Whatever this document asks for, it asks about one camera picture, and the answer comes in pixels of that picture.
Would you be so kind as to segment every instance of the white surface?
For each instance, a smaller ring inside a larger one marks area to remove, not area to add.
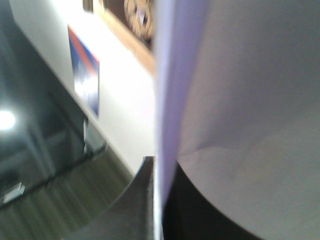
[[[10,0],[10,4],[23,33],[136,173],[144,156],[155,155],[153,78],[98,17],[83,12],[81,0]],[[100,63],[98,119],[74,91],[67,24]]]
[[[320,236],[320,4],[212,1],[178,160],[266,240]]]
[[[162,209],[175,174],[180,122],[196,64],[208,1],[161,0],[156,4],[158,149],[154,173],[154,237],[159,240]]]

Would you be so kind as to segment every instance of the framed picture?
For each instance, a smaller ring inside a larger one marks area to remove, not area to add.
[[[153,0],[82,0],[83,9],[99,16],[122,44],[154,75]]]
[[[68,26],[74,91],[99,115],[99,61]]]

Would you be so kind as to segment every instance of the wooden frame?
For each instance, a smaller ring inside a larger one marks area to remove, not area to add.
[[[117,36],[120,42],[128,48],[145,69],[154,76],[155,59],[152,52],[107,8],[104,7],[103,0],[83,0],[91,2],[89,11],[99,16],[108,28]]]

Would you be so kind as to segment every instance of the poster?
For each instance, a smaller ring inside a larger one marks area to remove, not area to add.
[[[74,91],[99,115],[99,61],[68,26]]]

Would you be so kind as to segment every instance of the ceiling light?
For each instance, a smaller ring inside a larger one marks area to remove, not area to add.
[[[0,130],[12,128],[15,122],[15,116],[11,112],[0,110]]]

